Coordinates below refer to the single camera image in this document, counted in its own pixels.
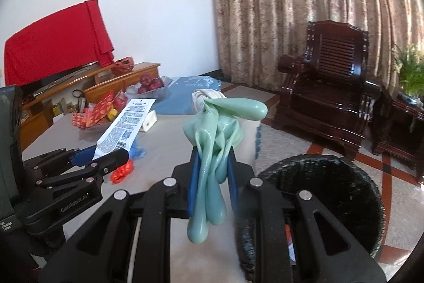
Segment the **green plant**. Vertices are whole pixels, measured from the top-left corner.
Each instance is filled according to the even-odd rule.
[[[424,52],[418,50],[417,44],[406,46],[401,50],[395,45],[392,49],[399,74],[399,84],[403,91],[413,97],[424,94]]]

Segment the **potted plant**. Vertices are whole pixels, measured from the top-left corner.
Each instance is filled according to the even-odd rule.
[[[409,44],[405,50],[397,45],[392,49],[396,71],[399,75],[399,94],[409,104],[422,106],[420,97],[424,94],[424,52],[416,43]]]

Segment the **mint green glove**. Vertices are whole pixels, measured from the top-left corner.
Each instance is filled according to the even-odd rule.
[[[196,146],[201,159],[194,212],[187,235],[191,242],[202,243],[208,234],[208,222],[221,224],[226,218],[226,206],[219,184],[227,178],[228,154],[243,139],[236,118],[262,120],[268,108],[260,101],[204,99],[204,108],[184,125],[188,140]]]

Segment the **black garbage bin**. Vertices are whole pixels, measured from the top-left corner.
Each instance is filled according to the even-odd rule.
[[[286,196],[299,190],[312,192],[372,257],[377,254],[385,229],[381,195],[369,175],[349,159],[299,155],[273,164],[258,177],[270,182]],[[254,220],[237,219],[235,231],[241,268],[245,278],[253,281]]]

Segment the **wooden tv stand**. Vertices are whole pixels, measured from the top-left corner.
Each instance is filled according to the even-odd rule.
[[[159,66],[160,64],[158,63],[139,63],[134,66],[131,72],[115,76],[110,71],[113,65],[101,68],[96,64],[92,68],[85,69],[70,79],[65,80],[63,83],[46,90],[34,100],[24,103],[22,109],[27,110],[30,117],[21,124],[21,150],[25,150],[33,141],[53,125],[52,103],[47,100],[52,95],[82,80],[91,79],[92,81],[94,79],[94,83],[91,83],[91,85],[94,84],[94,86],[84,89],[83,92],[86,95],[88,103],[97,103],[105,93],[112,89],[114,89],[116,93],[121,89],[125,91],[128,86],[136,84],[140,80],[142,74],[149,73],[152,78],[159,77]]]

